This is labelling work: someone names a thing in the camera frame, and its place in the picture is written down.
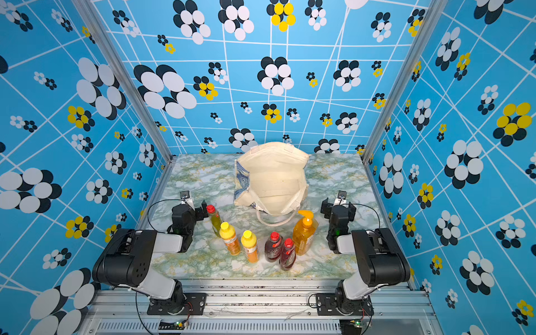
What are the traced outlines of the orange pump dish soap bottle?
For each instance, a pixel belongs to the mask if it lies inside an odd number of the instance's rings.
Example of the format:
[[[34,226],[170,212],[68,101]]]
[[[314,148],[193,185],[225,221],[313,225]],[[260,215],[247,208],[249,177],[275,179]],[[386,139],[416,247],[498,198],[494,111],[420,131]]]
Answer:
[[[314,235],[318,229],[318,222],[312,211],[300,210],[301,219],[293,229],[293,242],[297,255],[304,255],[313,244]]]

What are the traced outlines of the dark red bottle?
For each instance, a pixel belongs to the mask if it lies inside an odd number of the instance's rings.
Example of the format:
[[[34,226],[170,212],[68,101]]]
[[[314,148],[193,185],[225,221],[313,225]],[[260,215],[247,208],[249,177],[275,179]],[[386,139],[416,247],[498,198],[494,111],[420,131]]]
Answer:
[[[278,232],[272,232],[265,243],[265,258],[268,262],[276,262],[283,246],[283,237]]]
[[[296,260],[295,244],[291,238],[287,238],[281,250],[279,265],[283,271],[290,270]]]

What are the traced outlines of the cream canvas shopping bag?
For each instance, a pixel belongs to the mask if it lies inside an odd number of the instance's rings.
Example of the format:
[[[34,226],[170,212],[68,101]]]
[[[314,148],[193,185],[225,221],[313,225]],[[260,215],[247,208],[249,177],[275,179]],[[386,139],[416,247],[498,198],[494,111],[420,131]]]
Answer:
[[[282,142],[252,147],[234,161],[234,204],[254,209],[265,226],[289,223],[307,198],[309,159],[309,154]]]

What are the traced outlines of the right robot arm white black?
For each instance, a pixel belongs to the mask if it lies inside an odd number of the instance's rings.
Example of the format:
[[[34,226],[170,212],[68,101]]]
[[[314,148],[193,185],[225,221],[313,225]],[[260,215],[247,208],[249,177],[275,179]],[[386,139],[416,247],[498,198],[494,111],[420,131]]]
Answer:
[[[351,231],[348,224],[354,221],[357,206],[344,198],[333,203],[325,199],[320,213],[329,222],[329,249],[335,254],[354,255],[357,261],[357,272],[338,283],[334,294],[336,308],[343,315],[358,310],[372,315],[371,293],[410,279],[410,265],[403,251],[389,228]]]

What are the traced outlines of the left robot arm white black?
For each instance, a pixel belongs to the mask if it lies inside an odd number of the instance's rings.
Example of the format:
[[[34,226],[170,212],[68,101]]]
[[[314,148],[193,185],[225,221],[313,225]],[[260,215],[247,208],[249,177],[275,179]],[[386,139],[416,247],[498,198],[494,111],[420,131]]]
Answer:
[[[155,229],[119,229],[97,259],[92,270],[95,282],[128,288],[149,298],[148,315],[202,315],[205,293],[186,294],[177,279],[152,267],[156,254],[186,253],[195,225],[208,217],[207,204],[194,207],[182,200],[172,209],[172,224],[165,232]]]

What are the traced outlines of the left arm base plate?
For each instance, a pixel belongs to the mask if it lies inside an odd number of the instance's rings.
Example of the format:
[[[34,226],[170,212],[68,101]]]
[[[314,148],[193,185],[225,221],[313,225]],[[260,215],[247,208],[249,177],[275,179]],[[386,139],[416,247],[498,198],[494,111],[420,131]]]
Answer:
[[[206,293],[186,293],[168,300],[149,300],[147,315],[202,315],[207,300]]]

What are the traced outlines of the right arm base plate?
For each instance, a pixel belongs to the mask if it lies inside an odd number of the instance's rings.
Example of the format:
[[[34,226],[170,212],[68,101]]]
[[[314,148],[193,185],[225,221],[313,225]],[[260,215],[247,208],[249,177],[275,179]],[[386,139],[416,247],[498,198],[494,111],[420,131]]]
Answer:
[[[311,302],[319,316],[364,316],[374,315],[371,298],[364,300],[348,300],[344,296],[334,293],[315,294]]]

